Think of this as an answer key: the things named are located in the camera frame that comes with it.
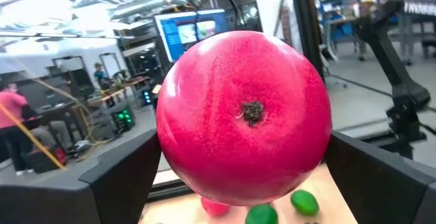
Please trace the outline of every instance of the green fruit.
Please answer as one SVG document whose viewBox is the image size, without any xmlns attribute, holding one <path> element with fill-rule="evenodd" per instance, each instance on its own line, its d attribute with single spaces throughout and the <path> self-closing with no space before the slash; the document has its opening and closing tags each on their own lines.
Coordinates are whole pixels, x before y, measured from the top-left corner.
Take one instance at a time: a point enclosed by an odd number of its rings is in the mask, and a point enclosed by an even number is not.
<svg viewBox="0 0 436 224">
<path fill-rule="evenodd" d="M 305 216 L 314 216 L 320 211 L 315 196 L 304 190 L 298 190 L 291 194 L 291 204 L 298 213 Z"/>
<path fill-rule="evenodd" d="M 245 218 L 245 224 L 278 224 L 279 215 L 269 204 L 254 206 Z"/>
</svg>

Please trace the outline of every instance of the pomegranate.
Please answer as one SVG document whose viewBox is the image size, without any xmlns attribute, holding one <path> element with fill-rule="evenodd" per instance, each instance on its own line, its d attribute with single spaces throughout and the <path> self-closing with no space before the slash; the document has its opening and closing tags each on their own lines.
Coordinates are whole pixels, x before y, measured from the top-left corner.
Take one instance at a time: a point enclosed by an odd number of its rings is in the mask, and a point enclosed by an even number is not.
<svg viewBox="0 0 436 224">
<path fill-rule="evenodd" d="M 225 204 L 218 204 L 214 201 L 210 201 L 204 197 L 200 198 L 204 211 L 211 215 L 212 217 L 222 217 L 223 215 L 229 213 L 230 206 Z"/>
<path fill-rule="evenodd" d="M 275 37 L 215 35 L 191 47 L 159 92 L 157 134 L 174 172 L 231 206 L 271 202 L 324 156 L 332 130 L 312 64 Z"/>
</svg>

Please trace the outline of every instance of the floor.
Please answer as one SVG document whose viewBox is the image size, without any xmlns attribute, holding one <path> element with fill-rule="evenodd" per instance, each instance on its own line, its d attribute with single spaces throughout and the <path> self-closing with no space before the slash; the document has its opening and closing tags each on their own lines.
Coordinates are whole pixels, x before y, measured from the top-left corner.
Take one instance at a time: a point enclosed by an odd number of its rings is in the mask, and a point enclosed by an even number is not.
<svg viewBox="0 0 436 224">
<path fill-rule="evenodd" d="M 384 75 L 377 60 L 370 51 L 366 62 L 359 62 L 357 55 L 353 53 L 351 43 L 338 45 L 339 63 L 332 63 L 330 72 L 342 79 L 352 80 L 385 93 L 391 92 L 387 77 Z M 407 67 L 410 76 L 419 84 L 426 87 L 431 94 L 436 96 L 436 59 L 424 60 L 420 46 L 415 47 L 415 64 Z M 392 105 L 392 99 L 386 95 L 376 93 L 355 84 L 344 82 L 340 79 L 329 77 L 326 80 L 332 105 L 332 117 L 334 129 L 350 136 L 366 135 L 371 132 L 381 131 L 387 128 L 385 110 Z M 96 157 L 104 151 L 110 150 L 122 144 L 128 139 L 137 136 L 144 130 L 155 128 L 155 117 L 151 108 L 142 108 L 136 111 L 137 125 L 121 138 L 97 148 L 90 157 Z M 424 112 L 420 120 L 436 128 L 436 113 Z M 427 133 L 428 141 L 415 144 L 414 159 L 427 165 L 436 167 L 436 137 Z M 164 157 L 161 158 L 159 171 L 169 170 L 170 167 Z M 31 181 L 36 175 L 16 177 L 12 166 L 6 163 L 0 164 L 0 184 Z"/>
</svg>

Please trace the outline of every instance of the monitor screen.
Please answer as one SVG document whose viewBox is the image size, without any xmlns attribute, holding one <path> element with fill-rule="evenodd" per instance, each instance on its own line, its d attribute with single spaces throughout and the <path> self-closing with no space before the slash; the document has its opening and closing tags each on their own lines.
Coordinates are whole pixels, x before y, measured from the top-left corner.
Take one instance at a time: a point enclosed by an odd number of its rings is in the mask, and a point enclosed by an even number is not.
<svg viewBox="0 0 436 224">
<path fill-rule="evenodd" d="M 212 35 L 228 31 L 224 10 L 202 10 L 155 16 L 168 59 L 177 61 L 186 50 Z"/>
</svg>

